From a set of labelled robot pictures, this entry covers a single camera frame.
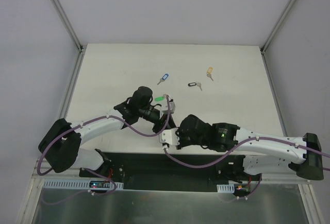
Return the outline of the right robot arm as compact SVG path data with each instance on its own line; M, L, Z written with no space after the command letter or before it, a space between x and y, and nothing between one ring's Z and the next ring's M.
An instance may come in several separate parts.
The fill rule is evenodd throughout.
M255 152L261 158L245 156L232 167L238 180L249 175L268 173L276 167L286 168L306 180L324 179L321 144L316 134L303 137L266 135L229 123L209 124L195 115L188 115L175 131L177 149L200 146L216 152Z

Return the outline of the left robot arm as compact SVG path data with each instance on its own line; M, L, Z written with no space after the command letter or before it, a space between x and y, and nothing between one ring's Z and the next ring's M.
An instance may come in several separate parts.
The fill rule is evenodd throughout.
M167 94L155 105L153 92L148 87L138 87L133 95L114 106L107 114L88 121L71 123L65 118L54 122L38 146L41 152L37 173L44 176L51 171L62 173L69 168L91 170L97 177L107 176L112 169L110 160L99 149L83 149L82 144L106 133L129 128L136 134L147 134L133 127L139 119L153 124L150 137L161 135L175 126L172 114L174 100Z

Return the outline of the key with black tag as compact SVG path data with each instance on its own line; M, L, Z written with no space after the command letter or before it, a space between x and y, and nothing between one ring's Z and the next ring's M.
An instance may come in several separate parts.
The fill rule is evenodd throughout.
M188 87L198 87L201 91L202 89L202 84L200 82L190 82L187 84Z

